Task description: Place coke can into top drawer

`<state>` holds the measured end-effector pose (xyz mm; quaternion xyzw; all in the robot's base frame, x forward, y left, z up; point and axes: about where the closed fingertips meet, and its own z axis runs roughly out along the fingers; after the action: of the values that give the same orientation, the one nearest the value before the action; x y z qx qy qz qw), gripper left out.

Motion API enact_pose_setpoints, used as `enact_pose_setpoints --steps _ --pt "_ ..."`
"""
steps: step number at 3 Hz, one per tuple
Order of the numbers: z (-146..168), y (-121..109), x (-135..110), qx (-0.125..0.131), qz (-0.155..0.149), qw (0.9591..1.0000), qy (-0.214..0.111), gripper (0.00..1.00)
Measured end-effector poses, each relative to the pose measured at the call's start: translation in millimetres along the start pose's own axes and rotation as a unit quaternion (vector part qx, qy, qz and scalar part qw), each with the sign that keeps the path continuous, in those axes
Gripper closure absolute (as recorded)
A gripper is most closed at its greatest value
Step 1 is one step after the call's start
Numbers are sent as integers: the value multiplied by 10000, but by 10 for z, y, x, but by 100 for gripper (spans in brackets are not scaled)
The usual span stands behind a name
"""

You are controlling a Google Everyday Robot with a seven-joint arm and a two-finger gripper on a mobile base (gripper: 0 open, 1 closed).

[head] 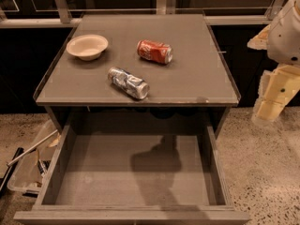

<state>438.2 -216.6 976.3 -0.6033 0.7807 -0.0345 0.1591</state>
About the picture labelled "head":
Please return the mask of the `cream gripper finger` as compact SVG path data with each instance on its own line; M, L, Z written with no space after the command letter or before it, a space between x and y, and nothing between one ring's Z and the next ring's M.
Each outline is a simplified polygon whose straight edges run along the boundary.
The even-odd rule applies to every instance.
M251 120L259 126L274 122L300 91L300 67L279 64L261 76Z
M266 25L255 37L251 38L247 46L253 50L266 50L270 24Z

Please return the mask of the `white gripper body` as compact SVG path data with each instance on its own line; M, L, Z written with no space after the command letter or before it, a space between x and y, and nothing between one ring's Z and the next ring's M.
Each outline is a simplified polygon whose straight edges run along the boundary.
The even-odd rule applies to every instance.
M300 65L300 0L289 0L271 22L267 54L280 64Z

